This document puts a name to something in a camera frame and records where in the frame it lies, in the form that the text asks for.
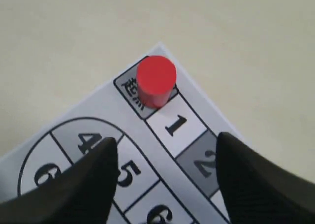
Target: white square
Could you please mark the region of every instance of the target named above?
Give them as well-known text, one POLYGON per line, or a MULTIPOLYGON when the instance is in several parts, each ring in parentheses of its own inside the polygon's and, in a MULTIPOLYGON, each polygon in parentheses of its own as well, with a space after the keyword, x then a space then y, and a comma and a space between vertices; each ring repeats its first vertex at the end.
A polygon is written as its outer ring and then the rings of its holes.
POLYGON ((118 144, 118 166, 121 174, 114 200, 124 211, 157 182, 158 177, 126 136, 118 144))
POLYGON ((220 210, 220 212, 228 219, 230 220, 225 204, 224 204, 224 200, 222 197, 222 193, 221 191, 216 192, 212 198, 211 201, 216 205, 216 207, 220 210))
POLYGON ((174 158, 206 130, 180 95, 153 114, 148 124, 174 158))
POLYGON ((159 182, 136 203, 135 206, 126 213, 126 217, 132 224, 192 223, 190 215, 177 202, 162 182, 159 182))
POLYGON ((33 149, 22 172, 21 194, 29 192, 71 167, 50 134, 45 136, 33 149))

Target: red game piece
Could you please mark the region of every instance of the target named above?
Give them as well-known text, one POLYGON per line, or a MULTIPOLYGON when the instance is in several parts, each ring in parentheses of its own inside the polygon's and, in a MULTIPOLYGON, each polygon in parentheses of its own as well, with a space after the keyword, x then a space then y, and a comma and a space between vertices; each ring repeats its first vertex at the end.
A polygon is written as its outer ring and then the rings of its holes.
POLYGON ((149 56, 137 69, 138 96, 147 107, 163 107, 176 83, 175 65, 166 57, 149 56))

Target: beige table surface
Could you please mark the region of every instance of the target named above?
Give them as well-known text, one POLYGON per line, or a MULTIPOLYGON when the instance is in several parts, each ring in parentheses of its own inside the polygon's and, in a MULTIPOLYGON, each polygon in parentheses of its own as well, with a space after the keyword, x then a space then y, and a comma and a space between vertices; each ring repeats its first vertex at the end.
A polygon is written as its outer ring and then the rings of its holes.
POLYGON ((158 41, 258 152, 315 182, 314 0, 0 0, 0 155, 158 41))

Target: number 5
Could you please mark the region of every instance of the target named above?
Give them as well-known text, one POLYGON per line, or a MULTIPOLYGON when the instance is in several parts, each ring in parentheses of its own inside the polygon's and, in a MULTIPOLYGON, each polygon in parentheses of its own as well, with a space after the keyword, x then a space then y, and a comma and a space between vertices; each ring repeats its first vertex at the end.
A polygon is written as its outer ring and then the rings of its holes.
POLYGON ((132 160, 127 162, 125 165, 122 165, 121 169, 127 173, 127 176, 124 180, 118 182, 118 185, 121 187, 128 187, 132 183, 132 180, 133 180, 132 173, 128 168, 131 171, 133 171, 136 175, 141 174, 140 169, 137 167, 137 165, 132 160))

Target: game board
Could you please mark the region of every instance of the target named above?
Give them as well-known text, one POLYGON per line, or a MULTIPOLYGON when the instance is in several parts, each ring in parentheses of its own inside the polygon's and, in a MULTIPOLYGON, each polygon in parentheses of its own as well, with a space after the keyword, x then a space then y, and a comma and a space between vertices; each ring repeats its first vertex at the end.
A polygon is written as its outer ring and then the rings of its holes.
POLYGON ((121 173, 108 224, 144 224, 154 218, 173 224, 226 224, 215 170, 216 136, 221 131, 238 136, 159 43, 4 156, 0 201, 53 179, 102 138, 114 137, 121 173), (177 68, 177 84, 159 110, 143 106, 137 97, 136 68, 149 55, 163 55, 177 68))

